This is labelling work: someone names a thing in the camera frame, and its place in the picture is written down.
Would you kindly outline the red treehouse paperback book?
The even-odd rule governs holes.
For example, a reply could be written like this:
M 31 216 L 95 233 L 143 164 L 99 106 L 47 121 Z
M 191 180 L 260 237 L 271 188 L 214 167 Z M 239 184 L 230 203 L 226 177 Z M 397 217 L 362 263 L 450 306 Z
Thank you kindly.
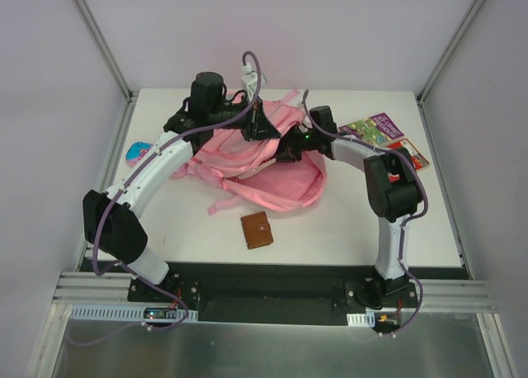
M 420 172 L 421 170 L 428 168 L 430 166 L 430 162 L 427 160 L 427 158 L 415 147 L 415 145 L 407 138 L 399 139 L 398 141 L 395 141 L 394 143 L 389 145 L 390 149 L 400 149 L 405 148 L 412 159 L 412 163 L 414 166 L 414 169 L 417 172 Z

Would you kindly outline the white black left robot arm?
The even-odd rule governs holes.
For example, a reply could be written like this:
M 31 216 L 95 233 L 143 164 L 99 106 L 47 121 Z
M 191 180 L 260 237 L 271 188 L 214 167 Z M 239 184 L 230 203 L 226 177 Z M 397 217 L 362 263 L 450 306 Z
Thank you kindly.
M 191 93 L 168 120 L 158 140 L 118 182 L 103 192 L 90 190 L 82 200 L 85 239 L 95 251 L 110 254 L 147 281 L 145 291 L 155 302 L 169 301 L 174 283 L 168 264 L 149 246 L 139 219 L 163 183 L 188 163 L 212 138 L 216 129 L 239 130 L 246 141 L 279 139 L 259 97 L 266 78 L 247 69 L 242 99 L 227 98 L 222 76 L 196 75 Z

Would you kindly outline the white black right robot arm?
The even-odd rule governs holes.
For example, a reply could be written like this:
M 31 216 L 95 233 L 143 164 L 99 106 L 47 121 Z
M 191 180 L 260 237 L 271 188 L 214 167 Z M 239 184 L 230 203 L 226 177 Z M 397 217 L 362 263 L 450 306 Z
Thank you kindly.
M 372 278 L 354 290 L 354 299 L 371 309 L 390 307 L 409 283 L 405 262 L 409 224 L 428 210 L 412 158 L 404 148 L 374 146 L 339 132 L 329 106 L 311 109 L 309 119 L 312 126 L 307 130 L 296 125 L 281 137 L 275 158 L 300 161 L 303 153 L 316 151 L 365 174 L 368 202 L 379 219 L 378 253 Z

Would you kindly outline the purple treehouse paperback book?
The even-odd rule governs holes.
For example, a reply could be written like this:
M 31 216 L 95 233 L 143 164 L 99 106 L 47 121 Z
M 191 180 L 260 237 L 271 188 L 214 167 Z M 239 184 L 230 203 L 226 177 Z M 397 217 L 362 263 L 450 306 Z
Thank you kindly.
M 347 135 L 354 135 L 357 139 L 368 144 L 380 147 L 387 147 L 405 136 L 386 113 L 379 113 L 339 126 L 338 130 Z

